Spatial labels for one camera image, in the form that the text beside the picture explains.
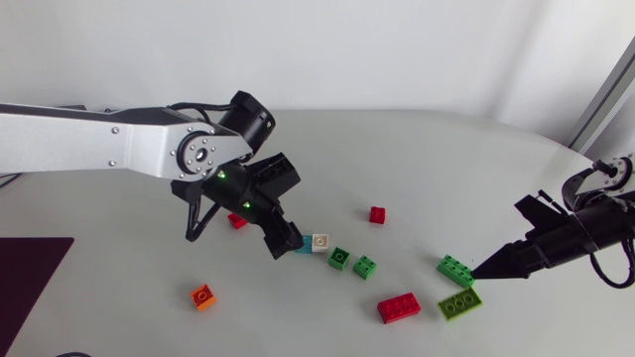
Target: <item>light green lego brick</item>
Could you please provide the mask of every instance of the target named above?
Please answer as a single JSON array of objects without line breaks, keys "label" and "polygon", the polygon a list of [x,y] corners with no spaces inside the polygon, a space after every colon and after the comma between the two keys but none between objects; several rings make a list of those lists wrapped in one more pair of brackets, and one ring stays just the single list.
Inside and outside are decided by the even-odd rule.
[{"label": "light green lego brick", "polygon": [[472,271],[460,263],[457,259],[446,255],[439,265],[437,270],[442,272],[446,277],[452,279],[462,288],[469,288],[474,284],[474,278],[472,277]]},{"label": "light green lego brick", "polygon": [[348,264],[349,258],[350,253],[341,248],[335,247],[335,250],[330,254],[330,257],[328,258],[328,264],[336,269],[344,270],[346,264]]},{"label": "light green lego brick", "polygon": [[447,321],[479,307],[483,301],[472,288],[468,288],[452,297],[439,302],[439,309]]},{"label": "light green lego brick", "polygon": [[377,264],[366,256],[361,256],[353,266],[353,271],[363,280],[368,280],[375,273],[375,269],[377,269]]}]

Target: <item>small red brick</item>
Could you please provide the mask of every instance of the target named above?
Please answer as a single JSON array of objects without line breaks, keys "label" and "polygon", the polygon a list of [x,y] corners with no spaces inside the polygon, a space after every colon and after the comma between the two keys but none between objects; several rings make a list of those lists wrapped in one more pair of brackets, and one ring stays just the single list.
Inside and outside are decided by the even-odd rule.
[{"label": "small red brick", "polygon": [[412,316],[421,311],[417,298],[412,293],[400,297],[393,297],[377,304],[377,309],[384,323]]},{"label": "small red brick", "polygon": [[370,207],[370,219],[371,223],[384,224],[386,223],[386,208],[383,207]]},{"label": "small red brick", "polygon": [[247,221],[236,213],[231,213],[227,218],[229,218],[229,222],[231,222],[231,225],[234,226],[235,229],[240,229],[247,224]]}]

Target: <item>cyan lego brick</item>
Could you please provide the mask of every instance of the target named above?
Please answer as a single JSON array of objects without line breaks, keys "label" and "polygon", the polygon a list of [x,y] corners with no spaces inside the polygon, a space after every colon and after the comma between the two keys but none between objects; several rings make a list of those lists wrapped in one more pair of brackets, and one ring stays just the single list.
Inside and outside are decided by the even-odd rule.
[{"label": "cyan lego brick", "polygon": [[437,270],[459,284],[462,288],[469,288],[474,284],[472,271],[449,255],[446,255],[441,260],[437,266]]},{"label": "cyan lego brick", "polygon": [[310,254],[311,253],[311,244],[313,242],[313,239],[314,239],[313,236],[303,235],[302,236],[302,240],[305,243],[305,245],[302,246],[302,248],[300,248],[300,249],[296,249],[296,253]]}]

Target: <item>robotic end effector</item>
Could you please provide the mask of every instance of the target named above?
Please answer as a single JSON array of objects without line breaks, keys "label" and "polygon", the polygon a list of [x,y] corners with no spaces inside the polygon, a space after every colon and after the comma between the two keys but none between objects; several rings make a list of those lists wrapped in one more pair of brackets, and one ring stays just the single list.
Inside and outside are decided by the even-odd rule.
[{"label": "robotic end effector", "polygon": [[[206,110],[204,106],[189,103],[176,104],[171,108]],[[238,92],[218,125],[241,135],[252,152],[218,166],[204,180],[172,181],[172,193],[190,205],[186,238],[195,241],[222,206],[262,228],[265,243],[274,259],[301,248],[304,244],[302,234],[293,222],[283,218],[284,211],[278,199],[300,182],[291,162],[281,153],[255,164],[241,165],[253,158],[275,128],[276,122],[271,113],[251,95]],[[186,169],[187,163],[180,165]],[[213,200],[214,206],[199,221],[203,196]]]},{"label": "robotic end effector", "polygon": [[[508,243],[472,271],[475,279],[529,278],[543,268],[552,268],[589,255],[591,265],[610,286],[618,289],[635,283],[635,178],[632,155],[598,161],[592,169],[569,178],[563,185],[563,200],[572,214],[546,195],[526,196],[516,208],[535,227],[526,240]],[[543,198],[554,209],[541,202]],[[628,279],[617,284],[601,271],[594,252],[621,243],[630,264]]]}]

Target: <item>white table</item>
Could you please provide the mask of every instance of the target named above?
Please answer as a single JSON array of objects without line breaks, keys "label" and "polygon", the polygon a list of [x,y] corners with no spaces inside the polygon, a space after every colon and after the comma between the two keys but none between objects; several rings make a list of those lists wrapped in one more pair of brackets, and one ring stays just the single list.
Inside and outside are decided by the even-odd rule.
[{"label": "white table", "polygon": [[[590,162],[533,134],[434,112],[278,112],[260,158],[283,151],[303,181],[282,198],[302,232],[352,254],[274,261],[255,226],[221,210],[184,238],[169,182],[123,171],[31,175],[0,192],[1,235],[72,236],[74,245],[9,356],[615,356],[632,348],[635,290],[604,285],[588,260],[530,280],[478,281],[485,302],[445,322],[460,291],[435,270],[446,253],[475,268],[531,229],[514,208]],[[385,226],[367,222],[371,205]],[[378,264],[367,282],[352,263]],[[615,247],[599,254],[625,277]],[[208,283],[218,303],[193,307]],[[377,302],[414,292],[423,311],[384,325]]]}]

